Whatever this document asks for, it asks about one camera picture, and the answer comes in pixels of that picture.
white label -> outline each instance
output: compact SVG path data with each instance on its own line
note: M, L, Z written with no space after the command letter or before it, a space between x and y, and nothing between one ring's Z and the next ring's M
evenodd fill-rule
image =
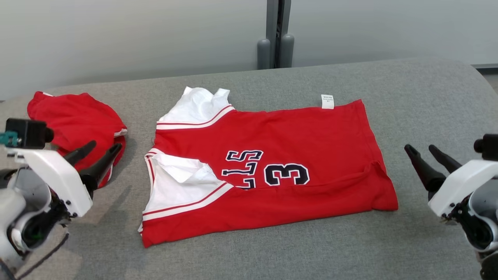
M322 109L333 109L334 97L332 95L322 94Z

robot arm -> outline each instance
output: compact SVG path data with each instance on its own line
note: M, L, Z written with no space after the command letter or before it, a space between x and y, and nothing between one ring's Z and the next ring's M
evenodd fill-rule
M405 151L428 191L429 208L447 224L462 226L481 263L484 280L498 279L498 136L485 135L475 150L483 160L464 165L430 145L436 160L450 172L448 177L434 170L411 145Z
M93 192L121 150L111 147L94 165L74 168L96 146L91 141L65 157L43 150L53 132L43 122L8 119L0 134L8 158L18 169L0 170L0 279L13 275L57 224L84 216Z

white fabric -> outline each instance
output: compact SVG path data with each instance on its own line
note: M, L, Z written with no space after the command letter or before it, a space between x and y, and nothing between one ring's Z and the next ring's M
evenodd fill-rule
M228 103L229 90L219 89L214 95L207 89L186 87L175 106L157 122L203 124L211 121L220 111L231 108Z
M116 138L119 136L123 136L123 135L126 135L127 133L128 133L127 129L121 129L120 131L114 133L114 137Z
M198 129L208 127L215 122L217 122L221 117L226 115L228 112L235 110L232 106L228 105L225 108L221 109L217 114L215 114L214 118L210 119L207 122L200 124L191 124L191 123L157 123L157 130L177 130L177 129Z
M153 148L145 160L151 193L143 211L144 221L204 207L233 187L218 180L209 165L197 159L167 155Z

white wall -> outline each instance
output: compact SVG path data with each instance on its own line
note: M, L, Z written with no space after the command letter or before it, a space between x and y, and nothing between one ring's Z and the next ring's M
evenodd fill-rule
M0 100L50 87L256 69L266 0L4 0Z
M497 31L497 0L292 0L288 32L298 67L414 56L496 64Z

gray fabric surface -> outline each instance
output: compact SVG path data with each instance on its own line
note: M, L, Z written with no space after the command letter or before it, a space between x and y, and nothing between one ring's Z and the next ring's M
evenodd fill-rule
M143 155L155 121L185 86L231 90L238 110L337 105L363 99L398 199L396 212L368 212L256 230L216 233L144 249L137 227L149 197ZM431 143L466 162L473 142L498 132L498 96L472 67L435 58L377 61L70 86L54 95L88 92L128 126L124 157L94 207L70 226L67 244L29 279L479 279L480 266L460 227L440 224L403 146L411 143L437 166ZM25 116L32 97L0 104ZM330 124L327 129L334 129ZM38 260L62 237L30 260Z

